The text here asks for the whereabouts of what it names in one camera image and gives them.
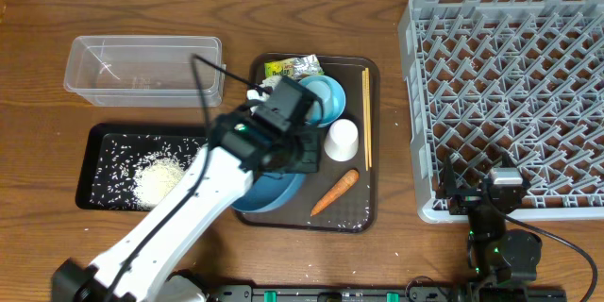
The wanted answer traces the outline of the dark blue plate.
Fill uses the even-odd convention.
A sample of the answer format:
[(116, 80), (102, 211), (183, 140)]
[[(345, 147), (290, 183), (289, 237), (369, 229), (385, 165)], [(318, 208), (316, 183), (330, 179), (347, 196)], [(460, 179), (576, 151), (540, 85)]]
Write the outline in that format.
[(265, 173), (231, 207), (244, 213), (276, 210), (296, 195), (305, 179), (305, 174)]

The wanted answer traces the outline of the pile of white rice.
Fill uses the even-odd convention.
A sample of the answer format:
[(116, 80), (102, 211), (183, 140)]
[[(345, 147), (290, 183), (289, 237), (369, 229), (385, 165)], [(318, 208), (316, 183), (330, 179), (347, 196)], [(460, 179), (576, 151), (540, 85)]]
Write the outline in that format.
[(151, 210), (184, 177), (204, 137), (106, 135), (88, 201), (104, 210)]

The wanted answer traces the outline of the pale pink cup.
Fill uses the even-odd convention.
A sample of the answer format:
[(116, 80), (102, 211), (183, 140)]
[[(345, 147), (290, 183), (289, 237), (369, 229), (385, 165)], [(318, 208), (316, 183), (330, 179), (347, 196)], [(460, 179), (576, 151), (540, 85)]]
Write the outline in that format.
[(353, 159), (359, 148), (359, 131), (350, 120), (339, 119), (329, 128), (324, 142), (326, 154), (333, 160), (344, 162)]

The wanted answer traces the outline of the light blue cup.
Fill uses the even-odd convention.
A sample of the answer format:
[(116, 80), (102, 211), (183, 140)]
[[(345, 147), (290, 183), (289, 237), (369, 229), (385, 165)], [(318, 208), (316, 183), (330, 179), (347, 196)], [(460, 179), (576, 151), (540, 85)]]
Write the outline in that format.
[(328, 121), (334, 111), (334, 96), (331, 88), (322, 80), (314, 80), (306, 88), (318, 97), (318, 101), (313, 104), (311, 120), (319, 124)]

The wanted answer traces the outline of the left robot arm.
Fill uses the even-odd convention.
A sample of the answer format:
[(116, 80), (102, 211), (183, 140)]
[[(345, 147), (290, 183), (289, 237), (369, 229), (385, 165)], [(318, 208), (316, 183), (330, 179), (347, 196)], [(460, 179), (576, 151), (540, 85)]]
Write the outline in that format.
[(257, 172), (314, 173), (320, 159), (307, 104), (243, 104), (219, 115), (185, 176), (121, 241), (87, 267), (65, 261), (54, 301), (154, 301), (213, 221), (244, 197)]

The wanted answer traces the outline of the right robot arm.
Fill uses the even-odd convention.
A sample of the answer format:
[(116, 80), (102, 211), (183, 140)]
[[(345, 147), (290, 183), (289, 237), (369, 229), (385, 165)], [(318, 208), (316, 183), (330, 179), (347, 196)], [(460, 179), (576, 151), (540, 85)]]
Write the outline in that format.
[(448, 201), (451, 215), (465, 215), (470, 232), (467, 239), (468, 266), (477, 277), (449, 294), (452, 301), (527, 301), (526, 284), (537, 277), (542, 240), (523, 229), (506, 227), (508, 214), (522, 204), (529, 181), (512, 163), (502, 157), (472, 188), (456, 181), (453, 163), (446, 157), (442, 198)]

